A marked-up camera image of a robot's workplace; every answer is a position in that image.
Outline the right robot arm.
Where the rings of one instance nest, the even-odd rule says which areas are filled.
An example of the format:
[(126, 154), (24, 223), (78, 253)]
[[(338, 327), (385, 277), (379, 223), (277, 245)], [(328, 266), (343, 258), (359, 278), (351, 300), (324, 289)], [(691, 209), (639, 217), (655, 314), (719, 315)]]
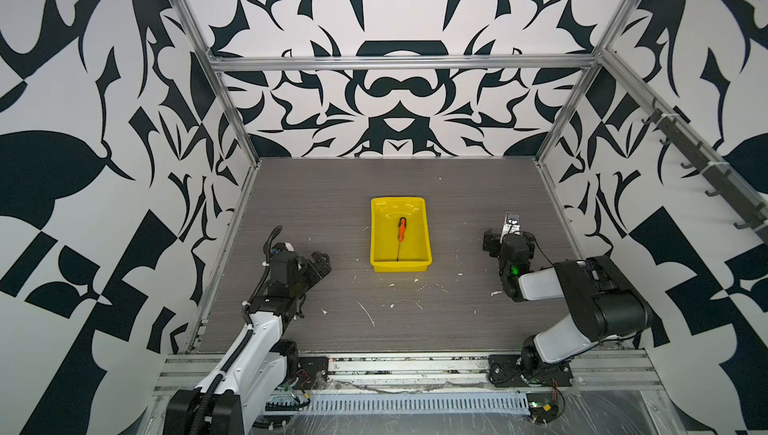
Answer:
[(652, 325), (648, 302), (608, 256), (530, 268), (535, 238), (523, 232), (483, 234), (482, 250), (498, 262), (503, 292), (517, 303), (562, 299), (568, 314), (529, 337), (518, 372), (533, 377), (564, 366), (604, 341), (634, 338)]

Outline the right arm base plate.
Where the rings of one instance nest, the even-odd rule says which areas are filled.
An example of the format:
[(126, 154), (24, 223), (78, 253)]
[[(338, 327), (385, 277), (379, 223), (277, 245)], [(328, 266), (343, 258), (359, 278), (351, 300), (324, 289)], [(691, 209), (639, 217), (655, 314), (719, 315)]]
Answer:
[(522, 355), (490, 355), (488, 381), (497, 388), (570, 387), (573, 372), (567, 362), (547, 364)]

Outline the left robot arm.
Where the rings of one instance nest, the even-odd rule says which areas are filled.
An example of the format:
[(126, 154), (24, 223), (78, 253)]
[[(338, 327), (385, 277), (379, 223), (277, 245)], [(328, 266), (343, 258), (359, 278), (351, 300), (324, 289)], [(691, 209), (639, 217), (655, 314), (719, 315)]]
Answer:
[(297, 378), (296, 342), (284, 337), (308, 291), (332, 271), (330, 256), (305, 258), (285, 244), (269, 248), (264, 273), (242, 303), (243, 327), (222, 359), (194, 388), (166, 407), (164, 434), (246, 434), (272, 393)]

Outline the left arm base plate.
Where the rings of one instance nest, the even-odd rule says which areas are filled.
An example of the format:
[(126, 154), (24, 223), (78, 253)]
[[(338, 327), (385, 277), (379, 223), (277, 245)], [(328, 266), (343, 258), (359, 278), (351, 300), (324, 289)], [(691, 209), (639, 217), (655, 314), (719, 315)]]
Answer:
[(328, 380), (330, 359), (326, 356), (300, 356), (289, 386), (294, 390), (319, 388)]

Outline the orange handled screwdriver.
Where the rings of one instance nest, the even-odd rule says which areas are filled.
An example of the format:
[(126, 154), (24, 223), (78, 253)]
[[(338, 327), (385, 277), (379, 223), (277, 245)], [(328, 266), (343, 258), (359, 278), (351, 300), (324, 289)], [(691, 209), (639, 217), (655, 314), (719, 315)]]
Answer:
[(405, 234), (407, 230), (407, 218), (401, 217), (398, 222), (398, 235), (397, 235), (397, 252), (396, 252), (396, 262), (400, 261), (401, 251), (402, 251), (402, 245), (405, 240)]

